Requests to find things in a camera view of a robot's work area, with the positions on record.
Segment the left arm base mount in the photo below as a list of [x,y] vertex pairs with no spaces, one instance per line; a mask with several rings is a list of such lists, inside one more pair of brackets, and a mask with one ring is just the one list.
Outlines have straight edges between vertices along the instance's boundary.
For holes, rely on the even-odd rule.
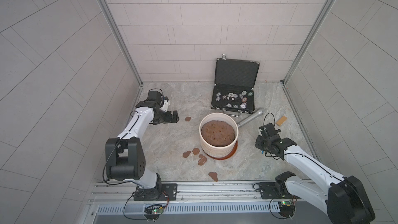
[[133,193],[134,201],[175,201],[177,195],[178,184],[163,183],[158,176],[154,188],[141,189],[137,186]]

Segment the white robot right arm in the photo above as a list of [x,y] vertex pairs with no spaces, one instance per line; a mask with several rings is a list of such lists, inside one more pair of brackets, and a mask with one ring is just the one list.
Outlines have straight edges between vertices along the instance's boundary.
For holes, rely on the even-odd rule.
[[281,139],[279,130],[268,123],[259,128],[255,147],[266,157],[283,160],[304,173],[308,183],[292,172],[275,178],[274,193],[279,198],[305,200],[323,211],[334,224],[369,224],[376,215],[362,182],[344,176],[311,157],[296,142]]

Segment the white ceramic pot with mud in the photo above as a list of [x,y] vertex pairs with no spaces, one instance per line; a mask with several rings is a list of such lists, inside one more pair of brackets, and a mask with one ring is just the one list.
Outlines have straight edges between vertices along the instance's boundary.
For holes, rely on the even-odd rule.
[[210,157],[225,160],[237,150],[239,130],[236,122],[223,113],[204,117],[199,125],[202,150]]

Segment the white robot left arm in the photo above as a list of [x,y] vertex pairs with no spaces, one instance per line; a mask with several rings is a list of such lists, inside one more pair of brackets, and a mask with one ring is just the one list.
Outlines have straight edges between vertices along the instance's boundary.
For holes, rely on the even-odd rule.
[[157,173],[146,169],[141,143],[149,125],[177,123],[177,111],[169,111],[169,100],[158,88],[150,89],[144,101],[138,102],[131,112],[126,128],[105,144],[103,180],[108,185],[134,183],[141,189],[160,187]]

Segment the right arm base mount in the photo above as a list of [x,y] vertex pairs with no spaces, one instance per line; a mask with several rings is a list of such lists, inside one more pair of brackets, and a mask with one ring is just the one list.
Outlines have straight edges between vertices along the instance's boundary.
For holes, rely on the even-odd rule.
[[274,182],[254,183],[253,189],[260,193],[261,199],[263,200],[292,199],[293,195],[288,192],[285,182],[288,178],[293,176],[295,176],[295,174],[292,172],[284,172],[276,176]]

